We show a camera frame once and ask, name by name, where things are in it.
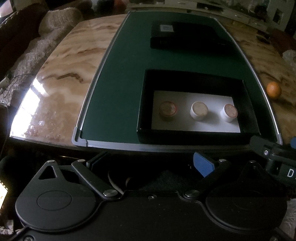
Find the dark green desk mat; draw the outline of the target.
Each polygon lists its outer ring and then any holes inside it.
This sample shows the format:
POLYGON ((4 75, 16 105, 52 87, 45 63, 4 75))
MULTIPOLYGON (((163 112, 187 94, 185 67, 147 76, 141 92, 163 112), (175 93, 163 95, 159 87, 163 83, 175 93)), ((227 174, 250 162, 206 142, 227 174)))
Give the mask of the dark green desk mat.
POLYGON ((282 144, 272 107, 254 68, 218 20, 208 16, 165 11, 132 11, 124 18, 92 80, 73 131, 74 145, 140 152, 186 152, 241 148, 249 143, 160 145, 140 142, 137 121, 147 69, 197 72, 244 80, 260 130, 258 136, 282 144), (152 23, 174 21, 217 22, 236 45, 239 54, 227 59, 152 49, 152 23))

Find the beige knitted blanket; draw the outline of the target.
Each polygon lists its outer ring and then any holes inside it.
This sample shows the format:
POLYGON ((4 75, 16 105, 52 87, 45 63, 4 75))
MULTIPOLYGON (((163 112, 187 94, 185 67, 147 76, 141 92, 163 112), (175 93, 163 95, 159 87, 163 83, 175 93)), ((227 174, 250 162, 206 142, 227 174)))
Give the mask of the beige knitted blanket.
POLYGON ((47 58, 81 21, 79 8, 31 4, 1 23, 1 106, 17 106, 47 58))

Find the flat round orange tin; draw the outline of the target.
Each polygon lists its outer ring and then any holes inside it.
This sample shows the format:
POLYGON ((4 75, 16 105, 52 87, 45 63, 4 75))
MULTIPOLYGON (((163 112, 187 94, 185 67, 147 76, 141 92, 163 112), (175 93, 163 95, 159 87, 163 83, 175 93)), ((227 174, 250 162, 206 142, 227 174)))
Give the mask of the flat round orange tin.
POLYGON ((159 105, 159 114, 163 118, 172 118, 177 114, 177 105, 171 101, 164 101, 159 105))

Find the white jar beige lid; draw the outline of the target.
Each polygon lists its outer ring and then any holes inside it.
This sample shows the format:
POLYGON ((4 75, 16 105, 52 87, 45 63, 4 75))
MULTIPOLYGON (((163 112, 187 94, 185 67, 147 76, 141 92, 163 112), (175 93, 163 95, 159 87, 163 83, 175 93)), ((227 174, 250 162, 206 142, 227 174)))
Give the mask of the white jar beige lid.
POLYGON ((208 114, 208 107, 203 102, 196 101, 191 105, 190 115, 195 121, 202 121, 208 114))

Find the black open box white interior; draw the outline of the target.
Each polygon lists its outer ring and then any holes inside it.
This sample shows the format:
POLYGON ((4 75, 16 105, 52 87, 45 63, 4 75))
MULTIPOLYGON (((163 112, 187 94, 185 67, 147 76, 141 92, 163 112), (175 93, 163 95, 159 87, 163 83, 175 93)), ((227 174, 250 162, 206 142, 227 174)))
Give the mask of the black open box white interior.
POLYGON ((244 80, 147 69, 137 136, 145 144, 242 145, 260 133, 244 80))

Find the white jar copper lid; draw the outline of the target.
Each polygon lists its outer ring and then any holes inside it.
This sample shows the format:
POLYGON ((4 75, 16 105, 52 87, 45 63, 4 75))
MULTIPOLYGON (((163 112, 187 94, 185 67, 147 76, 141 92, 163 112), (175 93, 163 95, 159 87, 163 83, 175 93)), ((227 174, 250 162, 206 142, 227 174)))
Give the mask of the white jar copper lid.
POLYGON ((220 111, 221 118, 230 123, 235 120, 238 116, 238 111, 232 104, 226 104, 220 111))

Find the black box lid with label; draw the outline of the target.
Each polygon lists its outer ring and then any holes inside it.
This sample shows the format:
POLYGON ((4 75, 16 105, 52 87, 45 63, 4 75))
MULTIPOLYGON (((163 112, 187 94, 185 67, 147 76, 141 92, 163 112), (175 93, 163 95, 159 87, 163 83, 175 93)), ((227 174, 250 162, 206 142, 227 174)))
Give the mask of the black box lid with label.
POLYGON ((236 45, 215 21, 153 22, 152 49, 215 58, 235 58, 236 45))

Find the orange fruit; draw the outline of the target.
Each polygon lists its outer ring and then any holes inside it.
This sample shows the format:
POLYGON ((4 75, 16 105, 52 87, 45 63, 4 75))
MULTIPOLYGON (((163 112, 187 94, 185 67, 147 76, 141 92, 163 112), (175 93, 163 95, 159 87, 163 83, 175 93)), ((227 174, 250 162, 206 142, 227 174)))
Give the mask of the orange fruit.
POLYGON ((272 81, 267 85, 266 92, 269 98, 278 99, 281 95, 281 87, 277 82, 272 81))

